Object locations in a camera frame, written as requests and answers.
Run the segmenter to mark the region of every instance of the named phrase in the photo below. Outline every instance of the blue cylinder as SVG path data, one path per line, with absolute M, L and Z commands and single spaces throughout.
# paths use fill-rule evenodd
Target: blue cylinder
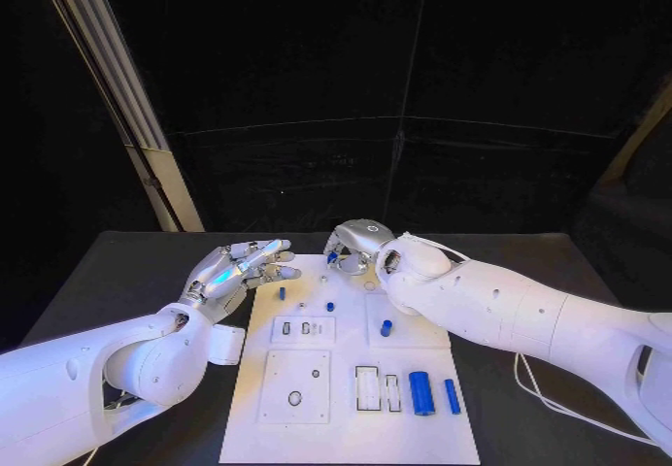
M 380 335 L 389 337 L 389 332 L 392 332 L 392 320 L 385 320 L 380 327 Z
M 457 392 L 455 392 L 455 383 L 452 382 L 452 379 L 447 379 L 444 383 L 445 383 L 445 391 L 448 392 L 448 402 L 451 404 L 451 412 L 454 415 L 458 415 L 460 409 L 458 409 L 458 400 L 457 400 Z
M 425 372 L 411 372 L 409 395 L 412 397 L 412 410 L 416 416 L 431 416 L 435 413 L 434 399 L 431 398 L 429 376 Z

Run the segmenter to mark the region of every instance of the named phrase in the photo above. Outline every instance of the circular hole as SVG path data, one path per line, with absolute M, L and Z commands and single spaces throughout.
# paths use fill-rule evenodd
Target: circular hole
M 291 406 L 297 406 L 301 403 L 301 392 L 292 391 L 288 396 L 288 402 Z

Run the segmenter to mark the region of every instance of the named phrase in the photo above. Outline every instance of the robotic hand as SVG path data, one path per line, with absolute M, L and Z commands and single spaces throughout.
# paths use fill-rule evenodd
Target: robotic hand
M 338 259 L 343 248 L 351 255 Z M 324 254 L 347 274 L 375 268 L 402 313 L 422 315 L 473 343 L 513 351 L 516 361 L 519 353 L 532 355 L 584 378 L 651 441 L 566 410 L 542 396 L 536 383 L 536 393 L 524 389 L 555 411 L 672 455 L 672 313 L 628 311 L 561 292 L 408 233 L 395 239 L 372 220 L 336 227 Z
M 216 323 L 248 289 L 301 276 L 272 263 L 294 258 L 288 248 L 216 248 L 154 315 L 0 355 L 1 464 L 67 463 L 191 394 L 209 360 L 238 363 L 245 330 Z M 121 390 L 111 402 L 105 384 Z

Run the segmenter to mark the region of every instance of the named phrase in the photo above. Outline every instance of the gray table surface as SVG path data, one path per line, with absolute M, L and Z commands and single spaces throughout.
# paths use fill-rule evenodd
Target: gray table surface
M 321 253 L 327 236 L 328 233 L 102 233 L 24 345 L 154 313 L 175 299 L 193 266 L 216 246 L 281 237 L 291 240 L 295 253 Z M 615 303 L 565 235 L 422 236 L 540 283 Z M 246 327 L 250 310 L 252 296 L 226 323 Z M 457 336 L 451 338 L 483 465 L 670 464 L 657 448 L 543 407 L 514 383 L 511 353 L 480 347 Z M 637 433 L 615 405 L 588 383 L 537 360 L 532 367 L 550 399 Z M 216 465 L 236 374 L 238 366 L 210 365 L 191 396 L 103 445 L 90 465 Z

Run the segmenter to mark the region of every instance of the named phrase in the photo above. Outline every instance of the black table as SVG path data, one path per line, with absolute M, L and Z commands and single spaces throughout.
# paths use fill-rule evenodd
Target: black table
M 175 299 L 193 266 L 216 246 L 281 237 L 291 240 L 295 253 L 321 253 L 327 235 L 102 233 L 24 344 L 154 313 Z M 615 302 L 581 252 L 562 234 L 424 236 L 563 291 Z M 226 323 L 246 327 L 250 310 L 249 296 Z M 543 407 L 514 383 L 511 353 L 480 347 L 457 336 L 451 338 L 483 465 L 670 464 L 657 448 L 623 439 Z M 550 399 L 637 433 L 627 417 L 591 385 L 546 363 L 529 359 L 542 391 Z M 216 465 L 236 373 L 238 366 L 210 365 L 191 396 L 99 448 L 92 466 Z

